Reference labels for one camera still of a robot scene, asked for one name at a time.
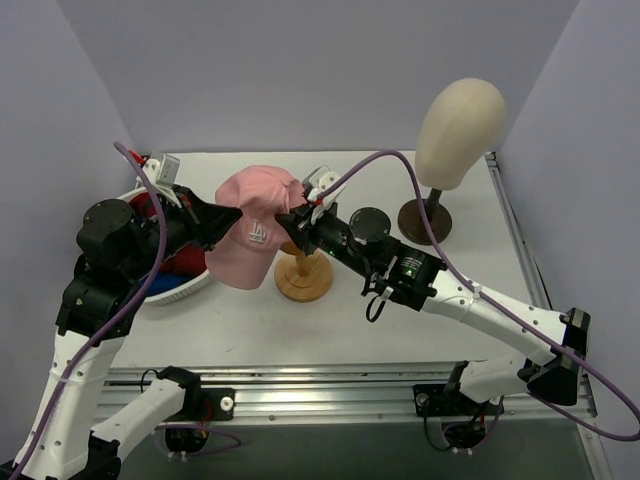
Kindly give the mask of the pink baseball cap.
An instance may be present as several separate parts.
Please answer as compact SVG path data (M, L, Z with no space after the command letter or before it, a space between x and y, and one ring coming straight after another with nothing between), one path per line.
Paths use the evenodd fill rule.
M222 183L215 202L239 208L242 216L205 254L211 277L236 289L259 288L277 252L290 241L275 217L303 205L303 193L287 170L268 165L249 166Z

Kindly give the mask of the blue bucket hat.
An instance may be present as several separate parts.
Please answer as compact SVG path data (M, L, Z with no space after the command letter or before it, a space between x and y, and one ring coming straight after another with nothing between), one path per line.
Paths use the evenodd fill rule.
M192 276L177 275L170 272L159 272L147 290L148 296L156 296L176 288L193 280Z

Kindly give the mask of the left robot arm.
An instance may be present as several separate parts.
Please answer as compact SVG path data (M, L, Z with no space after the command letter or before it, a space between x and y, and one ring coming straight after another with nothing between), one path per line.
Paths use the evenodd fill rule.
M103 200L84 215L74 277L62 295L54 357L41 404L4 479L114 479L130 452L160 424L201 425L212 407L199 375L163 369L137 398L95 423L104 382L161 264L187 245L212 249L241 218L189 188L150 196L144 219L128 201Z

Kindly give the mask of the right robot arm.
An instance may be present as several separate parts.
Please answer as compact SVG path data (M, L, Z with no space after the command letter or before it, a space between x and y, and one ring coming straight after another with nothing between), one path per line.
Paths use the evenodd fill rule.
M525 304L464 278L438 257L402 243L390 234L386 213L364 207L341 220L335 206L312 217L312 205L276 215L295 246L317 249L360 275L364 293L382 304L392 302L456 320L508 346L513 357L462 361L444 388L444 400L455 412L502 396L528 393L559 406L578 400L580 367L587 350L589 316Z

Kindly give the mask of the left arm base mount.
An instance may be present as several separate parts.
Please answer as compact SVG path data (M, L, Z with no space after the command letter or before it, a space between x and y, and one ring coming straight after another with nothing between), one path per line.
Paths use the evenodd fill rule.
M203 427L209 427L212 422L231 421L234 418L235 390L229 387L204 388L198 374L174 366L161 370L157 378L171 380L185 390L183 406L167 421L181 424L191 422L200 426L199 429L175 427L165 430L164 445L171 454L182 457L203 454L212 436Z

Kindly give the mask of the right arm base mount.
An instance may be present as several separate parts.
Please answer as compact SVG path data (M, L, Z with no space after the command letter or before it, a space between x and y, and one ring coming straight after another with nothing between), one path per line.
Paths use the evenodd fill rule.
M469 365L456 363L445 383L413 386L415 413L427 443L438 453L473 456L504 413L503 397L478 403L460 391L462 373Z

